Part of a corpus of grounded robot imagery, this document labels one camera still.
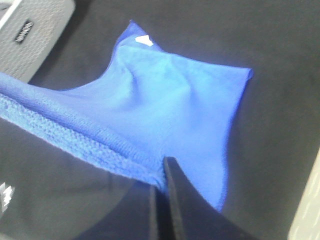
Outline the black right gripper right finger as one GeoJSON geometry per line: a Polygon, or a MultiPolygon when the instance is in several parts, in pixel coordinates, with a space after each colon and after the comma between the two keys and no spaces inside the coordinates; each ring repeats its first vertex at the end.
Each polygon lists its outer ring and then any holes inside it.
{"type": "Polygon", "coordinates": [[[165,157],[163,166],[176,240],[251,240],[253,238],[215,210],[198,193],[175,158],[165,157]]]}

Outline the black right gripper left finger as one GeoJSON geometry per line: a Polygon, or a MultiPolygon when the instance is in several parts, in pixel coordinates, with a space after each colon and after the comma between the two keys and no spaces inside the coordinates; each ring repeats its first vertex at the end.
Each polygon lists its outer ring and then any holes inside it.
{"type": "Polygon", "coordinates": [[[149,240],[172,240],[173,229],[169,201],[155,186],[149,188],[149,240]]]}

